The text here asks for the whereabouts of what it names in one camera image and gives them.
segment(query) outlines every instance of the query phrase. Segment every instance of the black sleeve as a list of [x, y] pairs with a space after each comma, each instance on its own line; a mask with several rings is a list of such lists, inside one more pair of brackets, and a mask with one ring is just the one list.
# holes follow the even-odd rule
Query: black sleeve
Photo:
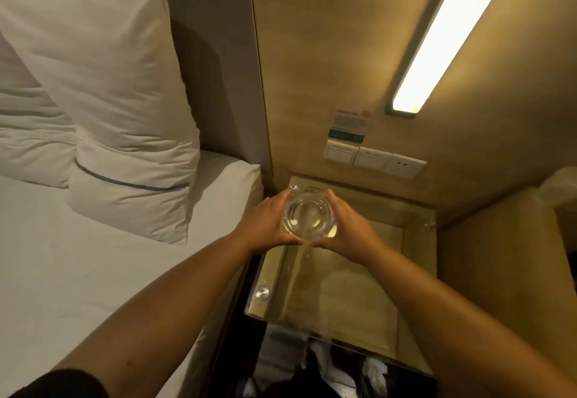
[[62, 369], [48, 372], [10, 398], [108, 398], [100, 381], [86, 372]]

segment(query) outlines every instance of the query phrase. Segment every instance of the person's left forearm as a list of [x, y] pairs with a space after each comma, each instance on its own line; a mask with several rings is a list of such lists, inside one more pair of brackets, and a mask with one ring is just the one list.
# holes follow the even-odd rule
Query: person's left forearm
[[235, 232], [206, 246], [136, 294], [54, 369], [88, 372], [112, 398], [156, 395], [250, 253]]

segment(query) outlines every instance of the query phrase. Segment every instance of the headboard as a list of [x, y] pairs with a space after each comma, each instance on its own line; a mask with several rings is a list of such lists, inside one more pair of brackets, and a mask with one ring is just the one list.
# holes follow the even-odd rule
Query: headboard
[[252, 0], [169, 0], [202, 148], [272, 174]]

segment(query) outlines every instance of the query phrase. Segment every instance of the white switch plate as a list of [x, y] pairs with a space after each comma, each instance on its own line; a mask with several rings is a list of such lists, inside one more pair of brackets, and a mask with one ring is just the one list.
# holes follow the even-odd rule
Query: white switch plate
[[324, 157], [331, 161], [352, 164], [359, 148], [344, 143], [328, 140]]
[[427, 165], [426, 161], [416, 160], [396, 153], [391, 154], [391, 158], [383, 168], [383, 172], [400, 176], [407, 179], [414, 178], [421, 169]]
[[392, 153], [381, 152], [368, 147], [359, 147], [354, 164], [368, 169], [383, 170], [389, 163]]

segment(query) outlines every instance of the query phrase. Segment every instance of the forearm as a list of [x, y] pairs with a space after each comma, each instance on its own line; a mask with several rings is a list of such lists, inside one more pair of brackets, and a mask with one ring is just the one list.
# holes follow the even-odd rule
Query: forearm
[[234, 234], [206, 246], [136, 294], [55, 369], [89, 372], [112, 398], [155, 396], [249, 254]]
[[501, 323], [396, 251], [376, 249], [368, 269], [441, 383], [469, 396], [575, 396], [570, 380]]

